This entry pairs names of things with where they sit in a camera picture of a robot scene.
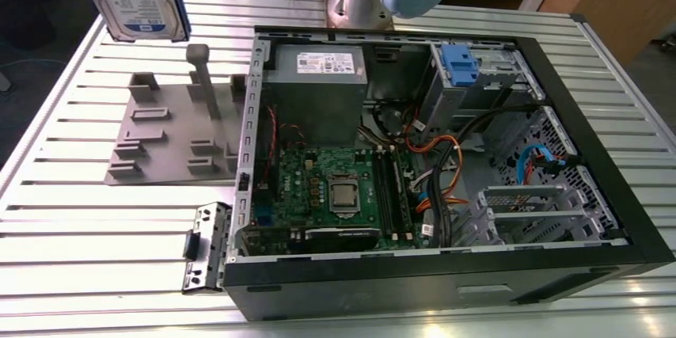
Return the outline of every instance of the ram slot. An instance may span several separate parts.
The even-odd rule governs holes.
[[[409,214],[409,205],[407,205],[407,197],[405,194],[405,189],[402,186],[401,179],[403,178],[403,174],[401,173],[401,157],[398,156],[398,152],[394,150],[391,153],[391,163],[393,163],[393,173],[397,180],[397,210],[398,216],[401,217],[401,228],[398,229],[399,233],[406,234],[406,239],[411,238],[410,230],[410,214]]]
[[[398,192],[393,182],[395,172],[389,152],[375,153],[373,156],[373,170],[382,232],[385,235],[391,235],[394,239],[397,237],[394,234],[403,232],[403,220],[398,210]]]

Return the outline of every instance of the cpu socket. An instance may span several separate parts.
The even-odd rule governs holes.
[[[358,179],[334,175],[327,178],[327,207],[338,218],[347,219],[361,210],[358,205]]]

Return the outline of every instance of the metal workbench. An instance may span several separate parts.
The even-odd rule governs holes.
[[[322,26],[314,0],[185,0],[190,42],[223,81],[246,73],[251,25]],[[538,39],[671,249],[676,144],[591,30],[566,15],[437,7],[398,29]],[[98,19],[0,172],[0,332],[114,333],[169,326],[221,336],[670,336],[676,264],[545,305],[247,324],[225,295],[179,295],[194,207],[226,186],[102,185],[129,73],[189,81],[185,43],[117,44]]]

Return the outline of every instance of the metal bracket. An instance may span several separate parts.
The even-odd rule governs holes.
[[[221,259],[226,252],[231,208],[223,203],[209,203],[197,208],[191,230],[185,235],[182,257],[185,275],[182,294],[219,293],[218,285],[223,268]]]

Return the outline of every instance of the gray holder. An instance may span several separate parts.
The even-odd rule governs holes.
[[[107,185],[234,179],[241,78],[233,75],[229,83],[210,84],[205,45],[187,46],[187,59],[197,70],[191,84],[159,86],[153,73],[131,74]]]

